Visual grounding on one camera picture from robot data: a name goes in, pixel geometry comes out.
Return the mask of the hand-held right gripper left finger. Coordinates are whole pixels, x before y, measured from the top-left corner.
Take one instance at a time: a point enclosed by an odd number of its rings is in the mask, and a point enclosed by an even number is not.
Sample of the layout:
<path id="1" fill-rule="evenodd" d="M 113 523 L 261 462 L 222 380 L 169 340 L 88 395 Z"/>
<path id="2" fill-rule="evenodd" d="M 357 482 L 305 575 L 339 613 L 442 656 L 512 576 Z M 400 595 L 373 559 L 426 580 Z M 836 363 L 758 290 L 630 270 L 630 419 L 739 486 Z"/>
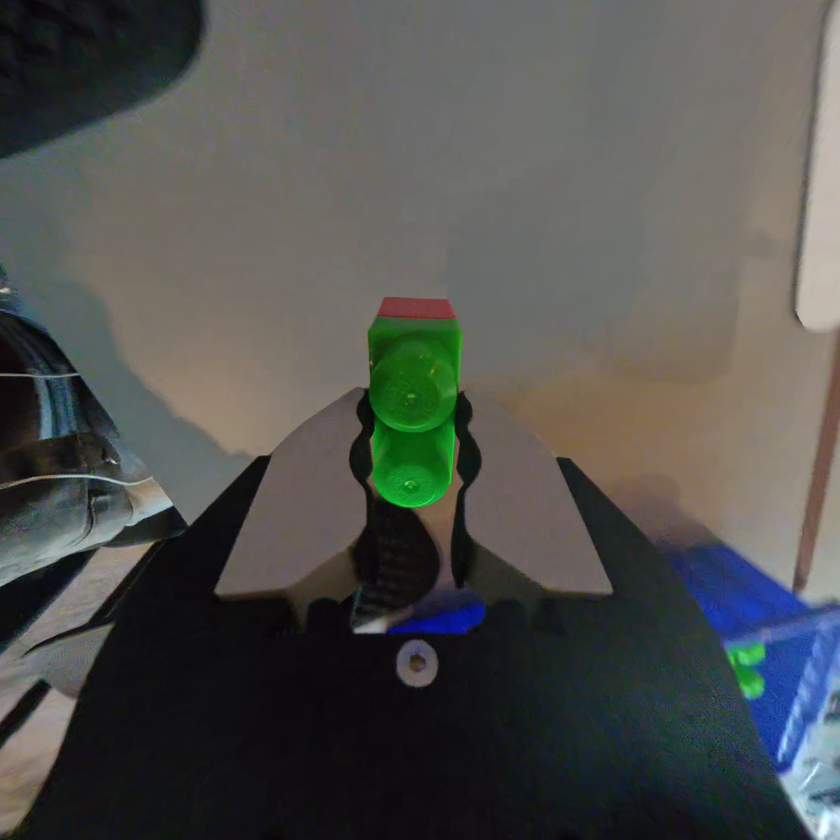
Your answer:
<path id="1" fill-rule="evenodd" d="M 222 600 L 280 597 L 290 605 L 342 602 L 359 586 L 351 548 L 366 524 L 366 495 L 350 466 L 363 431 L 352 389 L 286 436 L 215 587 Z"/>

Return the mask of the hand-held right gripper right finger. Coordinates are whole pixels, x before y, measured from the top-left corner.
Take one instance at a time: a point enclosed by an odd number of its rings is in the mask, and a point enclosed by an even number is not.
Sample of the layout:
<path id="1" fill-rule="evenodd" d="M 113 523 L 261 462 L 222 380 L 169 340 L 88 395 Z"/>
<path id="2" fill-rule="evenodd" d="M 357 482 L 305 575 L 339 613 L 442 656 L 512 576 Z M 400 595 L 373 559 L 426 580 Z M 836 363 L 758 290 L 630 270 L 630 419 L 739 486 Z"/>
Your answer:
<path id="1" fill-rule="evenodd" d="M 454 580 L 484 603 L 613 594 L 551 449 L 480 392 L 458 395 Z"/>

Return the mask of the blue plastic bin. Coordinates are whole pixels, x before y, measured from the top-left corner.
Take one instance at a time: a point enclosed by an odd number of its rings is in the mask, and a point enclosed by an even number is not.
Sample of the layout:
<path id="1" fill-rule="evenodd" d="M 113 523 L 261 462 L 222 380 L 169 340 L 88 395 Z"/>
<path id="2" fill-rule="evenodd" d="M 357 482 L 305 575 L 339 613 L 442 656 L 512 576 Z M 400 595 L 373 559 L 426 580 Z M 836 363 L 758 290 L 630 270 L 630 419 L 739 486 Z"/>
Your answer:
<path id="1" fill-rule="evenodd" d="M 765 660 L 755 669 L 765 691 L 745 700 L 774 769 L 779 776 L 793 771 L 838 680 L 838 605 L 806 605 L 720 544 L 667 549 L 665 557 L 727 656 L 731 644 L 764 644 Z"/>

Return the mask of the red building block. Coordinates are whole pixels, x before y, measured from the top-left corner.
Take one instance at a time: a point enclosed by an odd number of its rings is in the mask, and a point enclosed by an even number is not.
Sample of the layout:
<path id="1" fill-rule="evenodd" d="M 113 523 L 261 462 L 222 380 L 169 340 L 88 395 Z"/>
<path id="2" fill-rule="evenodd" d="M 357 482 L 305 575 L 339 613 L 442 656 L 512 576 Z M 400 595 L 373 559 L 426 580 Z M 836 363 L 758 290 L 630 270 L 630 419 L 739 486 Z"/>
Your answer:
<path id="1" fill-rule="evenodd" d="M 377 319 L 456 320 L 451 302 L 445 298 L 385 297 Z"/>

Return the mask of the person's leg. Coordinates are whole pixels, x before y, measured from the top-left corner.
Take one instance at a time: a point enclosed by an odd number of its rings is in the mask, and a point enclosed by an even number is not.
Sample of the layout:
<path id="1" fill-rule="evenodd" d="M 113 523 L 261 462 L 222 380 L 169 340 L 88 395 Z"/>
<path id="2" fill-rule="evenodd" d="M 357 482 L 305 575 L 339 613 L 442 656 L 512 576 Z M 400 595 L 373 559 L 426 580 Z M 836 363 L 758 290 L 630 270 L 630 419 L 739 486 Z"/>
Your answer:
<path id="1" fill-rule="evenodd" d="M 1 316 L 2 585 L 129 523 L 119 434 L 47 334 Z"/>

